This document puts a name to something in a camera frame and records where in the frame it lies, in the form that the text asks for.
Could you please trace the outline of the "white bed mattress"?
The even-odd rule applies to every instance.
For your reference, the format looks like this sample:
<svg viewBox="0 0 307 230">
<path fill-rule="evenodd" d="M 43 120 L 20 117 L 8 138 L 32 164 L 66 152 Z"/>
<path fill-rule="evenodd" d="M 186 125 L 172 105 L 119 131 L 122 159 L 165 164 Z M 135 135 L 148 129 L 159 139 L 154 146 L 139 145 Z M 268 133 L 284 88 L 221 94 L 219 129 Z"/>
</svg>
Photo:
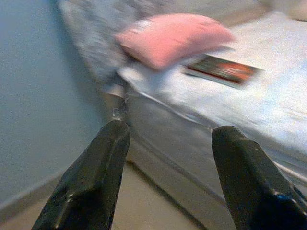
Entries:
<svg viewBox="0 0 307 230">
<path fill-rule="evenodd" d="M 307 196 L 307 22 L 281 12 L 238 25 L 237 41 L 214 57 L 257 67 L 241 87 L 139 62 L 128 84 L 129 160 L 207 230 L 236 230 L 211 149 L 211 132 L 236 126 Z"/>
</svg>

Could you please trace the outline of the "pink plush pillow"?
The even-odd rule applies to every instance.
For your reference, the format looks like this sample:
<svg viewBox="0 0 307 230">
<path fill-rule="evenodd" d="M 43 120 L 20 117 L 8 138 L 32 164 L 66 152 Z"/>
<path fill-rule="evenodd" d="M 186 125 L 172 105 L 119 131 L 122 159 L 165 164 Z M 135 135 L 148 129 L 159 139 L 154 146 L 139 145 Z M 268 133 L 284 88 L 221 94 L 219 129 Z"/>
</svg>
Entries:
<svg viewBox="0 0 307 230">
<path fill-rule="evenodd" d="M 136 21 L 115 38 L 125 52 L 156 70 L 235 39 L 220 22 L 203 15 L 183 13 Z"/>
</svg>

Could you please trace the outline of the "colourful red green book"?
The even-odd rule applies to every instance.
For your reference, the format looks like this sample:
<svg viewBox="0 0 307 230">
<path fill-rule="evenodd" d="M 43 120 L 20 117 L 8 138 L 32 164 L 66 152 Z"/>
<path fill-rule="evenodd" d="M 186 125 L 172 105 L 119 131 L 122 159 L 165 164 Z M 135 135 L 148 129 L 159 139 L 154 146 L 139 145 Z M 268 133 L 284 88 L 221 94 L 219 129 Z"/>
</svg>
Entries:
<svg viewBox="0 0 307 230">
<path fill-rule="evenodd" d="M 184 65 L 184 73 L 233 88 L 242 88 L 258 77 L 261 69 L 230 60 L 203 55 Z"/>
</svg>

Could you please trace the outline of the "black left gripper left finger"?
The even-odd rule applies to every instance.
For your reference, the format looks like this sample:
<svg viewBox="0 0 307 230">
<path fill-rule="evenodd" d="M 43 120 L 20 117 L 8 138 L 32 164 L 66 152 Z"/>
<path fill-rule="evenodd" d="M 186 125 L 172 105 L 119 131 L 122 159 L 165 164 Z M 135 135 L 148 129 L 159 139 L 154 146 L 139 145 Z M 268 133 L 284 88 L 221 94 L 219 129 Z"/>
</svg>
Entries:
<svg viewBox="0 0 307 230">
<path fill-rule="evenodd" d="M 104 125 L 66 170 L 31 230 L 111 230 L 130 128 Z"/>
</svg>

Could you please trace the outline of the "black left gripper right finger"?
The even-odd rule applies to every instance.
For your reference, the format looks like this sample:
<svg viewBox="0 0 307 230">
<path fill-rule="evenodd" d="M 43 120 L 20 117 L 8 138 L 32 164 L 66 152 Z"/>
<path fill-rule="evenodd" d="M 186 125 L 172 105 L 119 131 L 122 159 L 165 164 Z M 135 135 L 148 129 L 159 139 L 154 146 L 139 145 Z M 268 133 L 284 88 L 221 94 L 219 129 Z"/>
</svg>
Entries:
<svg viewBox="0 0 307 230">
<path fill-rule="evenodd" d="M 307 230 L 307 198 L 234 126 L 212 131 L 221 188 L 237 230 Z"/>
</svg>

